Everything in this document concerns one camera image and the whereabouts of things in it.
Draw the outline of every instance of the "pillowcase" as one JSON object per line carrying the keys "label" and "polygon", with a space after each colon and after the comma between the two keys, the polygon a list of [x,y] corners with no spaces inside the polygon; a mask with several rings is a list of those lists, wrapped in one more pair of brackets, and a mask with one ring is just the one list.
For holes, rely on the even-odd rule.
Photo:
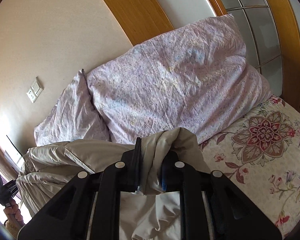
{"label": "pillowcase", "polygon": [[109,141],[109,132],[91,103],[84,70],[63,90],[49,116],[34,129],[37,146],[77,139]]}
{"label": "pillowcase", "polygon": [[300,220],[300,114],[292,106],[272,96],[200,149],[210,170],[231,179],[283,237],[293,230]]}
{"label": "pillowcase", "polygon": [[202,143],[271,96],[232,15],[161,34],[87,75],[111,141],[183,127]]}

